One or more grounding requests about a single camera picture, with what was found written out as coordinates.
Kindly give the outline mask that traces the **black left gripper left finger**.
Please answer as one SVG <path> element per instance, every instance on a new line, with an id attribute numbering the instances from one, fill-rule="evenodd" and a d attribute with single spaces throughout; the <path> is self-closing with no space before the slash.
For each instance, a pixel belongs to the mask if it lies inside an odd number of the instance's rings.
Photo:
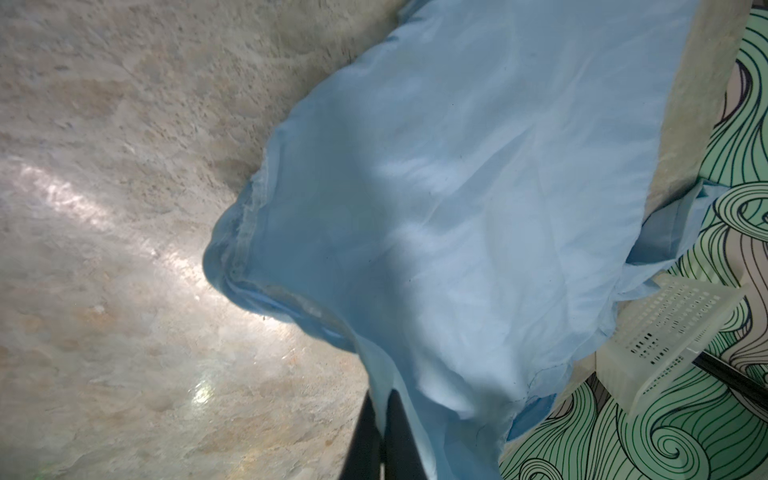
<path id="1" fill-rule="evenodd" d="M 379 480 L 381 477 L 381 435 L 369 395 L 364 397 L 339 480 Z"/>

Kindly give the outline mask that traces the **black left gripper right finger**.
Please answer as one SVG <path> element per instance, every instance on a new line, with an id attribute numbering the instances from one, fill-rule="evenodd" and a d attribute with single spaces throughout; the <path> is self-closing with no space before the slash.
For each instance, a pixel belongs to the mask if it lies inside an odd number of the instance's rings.
<path id="1" fill-rule="evenodd" d="M 427 479 L 397 390 L 388 399 L 383 448 L 385 480 Z"/>

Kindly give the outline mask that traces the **light blue long sleeve shirt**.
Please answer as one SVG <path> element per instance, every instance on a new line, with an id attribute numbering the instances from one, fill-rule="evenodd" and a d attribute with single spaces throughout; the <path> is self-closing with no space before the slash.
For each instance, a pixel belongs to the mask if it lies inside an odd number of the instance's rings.
<path id="1" fill-rule="evenodd" d="M 412 1 L 267 142 L 203 256 L 237 306 L 358 355 L 430 479 L 496 479 L 620 302 L 723 193 L 654 213 L 694 1 Z"/>

